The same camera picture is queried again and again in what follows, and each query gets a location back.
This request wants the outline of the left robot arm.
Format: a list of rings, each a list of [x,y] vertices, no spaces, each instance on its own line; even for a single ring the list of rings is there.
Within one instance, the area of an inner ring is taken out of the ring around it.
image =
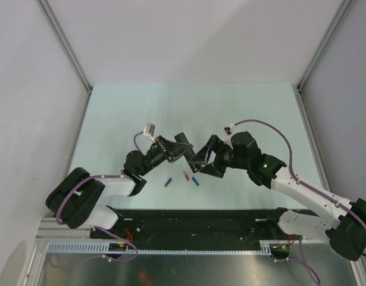
[[[84,224],[100,227],[111,238],[119,237],[124,224],[110,206],[99,206],[102,197],[133,197],[147,181],[143,178],[161,163],[174,163],[193,150],[187,140],[156,137],[146,153],[133,150],[126,155],[118,175],[91,175],[75,168],[47,197],[45,206],[56,215],[56,223],[76,229]]]

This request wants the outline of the blue battery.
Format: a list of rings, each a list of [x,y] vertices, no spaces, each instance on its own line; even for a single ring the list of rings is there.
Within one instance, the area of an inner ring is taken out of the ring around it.
[[[194,181],[196,186],[200,186],[200,183],[198,182],[198,180],[194,177],[192,177],[192,180]]]

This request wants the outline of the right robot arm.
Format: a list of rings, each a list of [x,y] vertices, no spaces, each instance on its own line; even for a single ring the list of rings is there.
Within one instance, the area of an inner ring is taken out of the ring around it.
[[[363,255],[366,201],[361,198],[351,201],[316,188],[285,162],[263,153],[249,132],[233,133],[224,141],[213,135],[188,161],[200,165],[201,173],[218,178],[222,178],[228,168],[245,170],[256,185],[287,195],[314,212],[305,215],[278,209],[278,218],[267,223],[271,238],[301,235],[329,243],[337,254],[350,261],[357,261]]]

